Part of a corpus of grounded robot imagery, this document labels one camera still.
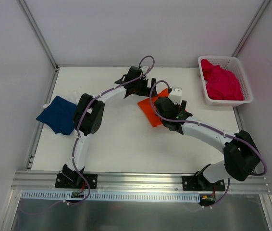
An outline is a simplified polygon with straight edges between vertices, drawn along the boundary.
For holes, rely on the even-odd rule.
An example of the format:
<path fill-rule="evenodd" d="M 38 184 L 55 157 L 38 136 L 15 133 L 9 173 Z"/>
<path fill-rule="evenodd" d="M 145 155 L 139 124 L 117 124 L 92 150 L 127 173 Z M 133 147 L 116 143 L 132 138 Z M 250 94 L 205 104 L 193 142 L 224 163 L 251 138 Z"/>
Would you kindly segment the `orange t shirt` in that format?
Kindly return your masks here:
<path fill-rule="evenodd" d="M 158 99 L 158 97 L 168 97 L 170 91 L 171 89 L 164 89 L 156 97 L 147 98 L 138 103 L 138 106 L 146 115 L 147 119 L 153 127 L 163 125 L 161 122 L 161 118 L 158 116 L 159 114 L 154 106 L 154 102 Z"/>

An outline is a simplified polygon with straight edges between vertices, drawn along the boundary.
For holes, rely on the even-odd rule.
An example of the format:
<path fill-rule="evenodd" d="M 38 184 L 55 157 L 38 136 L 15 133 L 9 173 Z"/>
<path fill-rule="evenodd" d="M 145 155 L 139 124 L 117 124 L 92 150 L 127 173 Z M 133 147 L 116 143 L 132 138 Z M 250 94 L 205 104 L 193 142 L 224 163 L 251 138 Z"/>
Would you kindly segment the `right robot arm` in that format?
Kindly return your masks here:
<path fill-rule="evenodd" d="M 222 161 L 207 164 L 187 180 L 189 190 L 211 191 L 214 184 L 227 178 L 244 181 L 262 161 L 248 132 L 227 133 L 202 123 L 168 97 L 159 97 L 154 106 L 162 124 L 170 131 L 205 142 L 223 155 Z"/>

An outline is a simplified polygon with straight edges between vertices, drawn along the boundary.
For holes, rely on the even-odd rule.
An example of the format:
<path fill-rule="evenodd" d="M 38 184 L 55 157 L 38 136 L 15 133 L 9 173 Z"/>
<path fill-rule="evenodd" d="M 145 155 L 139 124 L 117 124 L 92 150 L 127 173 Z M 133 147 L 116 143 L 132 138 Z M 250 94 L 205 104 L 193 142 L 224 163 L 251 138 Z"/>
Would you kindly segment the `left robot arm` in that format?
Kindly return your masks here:
<path fill-rule="evenodd" d="M 113 100 L 125 99 L 130 95 L 148 97 L 151 93 L 152 96 L 157 96 L 154 86 L 156 79 L 153 78 L 148 85 L 147 74 L 151 69 L 151 67 L 132 66 L 127 74 L 115 81 L 112 88 L 97 96 L 87 93 L 81 96 L 73 117 L 75 140 L 72 154 L 57 174 L 56 188 L 76 189 L 94 186 L 85 177 L 85 161 L 90 139 L 101 126 L 105 104 Z"/>

